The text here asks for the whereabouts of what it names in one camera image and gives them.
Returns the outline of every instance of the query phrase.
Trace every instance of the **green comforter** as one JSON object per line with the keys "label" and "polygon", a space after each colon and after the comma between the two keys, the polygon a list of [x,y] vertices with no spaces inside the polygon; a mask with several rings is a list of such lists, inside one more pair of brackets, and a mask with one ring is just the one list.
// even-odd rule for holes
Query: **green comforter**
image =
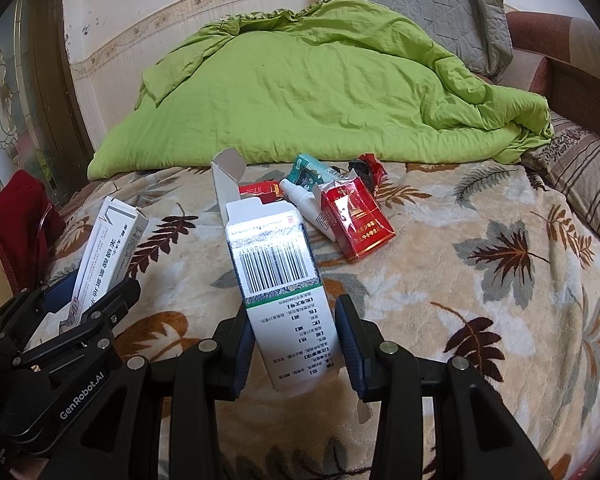
{"label": "green comforter", "polygon": [[248,163],[509,163],[551,136],[543,97],[481,81],[386,7],[325,0],[201,28],[144,71],[88,175],[208,165],[227,146]]}

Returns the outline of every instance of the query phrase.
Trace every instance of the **red cloth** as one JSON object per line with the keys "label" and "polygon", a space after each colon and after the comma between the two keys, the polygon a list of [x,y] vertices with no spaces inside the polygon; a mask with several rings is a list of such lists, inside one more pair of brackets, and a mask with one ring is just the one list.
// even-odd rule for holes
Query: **red cloth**
{"label": "red cloth", "polygon": [[38,286],[62,230],[64,220],[42,182],[17,171],[0,192],[0,260],[14,294]]}

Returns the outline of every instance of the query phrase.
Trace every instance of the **white tube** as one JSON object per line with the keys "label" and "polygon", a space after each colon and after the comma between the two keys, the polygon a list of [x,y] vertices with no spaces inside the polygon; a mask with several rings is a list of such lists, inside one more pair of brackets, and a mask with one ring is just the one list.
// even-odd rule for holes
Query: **white tube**
{"label": "white tube", "polygon": [[296,186],[286,178],[280,181],[280,189],[285,193],[290,202],[298,208],[300,214],[324,234],[332,242],[336,241],[336,235],[320,210],[315,196],[304,187]]}

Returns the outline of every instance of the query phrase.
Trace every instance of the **bolt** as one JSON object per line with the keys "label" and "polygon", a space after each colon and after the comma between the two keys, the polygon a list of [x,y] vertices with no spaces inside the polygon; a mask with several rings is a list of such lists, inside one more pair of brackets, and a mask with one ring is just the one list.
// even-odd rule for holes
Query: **bolt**
{"label": "bolt", "polygon": [[144,366],[144,357],[141,355],[135,355],[126,362],[126,366],[128,366],[131,370],[139,370]]}
{"label": "bolt", "polygon": [[385,354],[395,354],[398,351],[398,345],[393,341],[382,341],[380,343],[380,351]]}
{"label": "bolt", "polygon": [[459,355],[451,359],[451,364],[458,370],[466,370],[469,367],[469,361]]}
{"label": "bolt", "polygon": [[198,343],[198,348],[202,352],[212,352],[218,348],[218,343],[216,343],[213,339],[203,339]]}

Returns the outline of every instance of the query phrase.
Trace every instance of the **beige floral bedspread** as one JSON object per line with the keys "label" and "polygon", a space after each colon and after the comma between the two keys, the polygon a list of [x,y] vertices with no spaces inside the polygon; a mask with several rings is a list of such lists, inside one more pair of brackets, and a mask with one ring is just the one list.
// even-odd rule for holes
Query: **beige floral bedspread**
{"label": "beige floral bedspread", "polygon": [[[348,264],[308,226],[330,301],[350,294],[387,339],[418,356],[466,356],[502,394],[554,478],[573,478],[600,447],[600,242],[563,195],[521,166],[386,168],[378,200],[397,232],[386,247]],[[289,169],[249,167],[245,181],[279,180]],[[108,194],[150,218],[130,267],[141,299],[116,346],[125,356],[176,356],[240,304],[210,171],[131,173],[94,186],[72,207],[51,280],[78,266]],[[47,327],[46,336],[55,330]],[[228,478],[366,478],[379,406],[359,424],[356,400],[345,370],[328,386],[285,399],[256,350],[240,399],[217,403]],[[424,411],[427,464],[426,402]],[[168,416],[164,422],[167,435]]]}

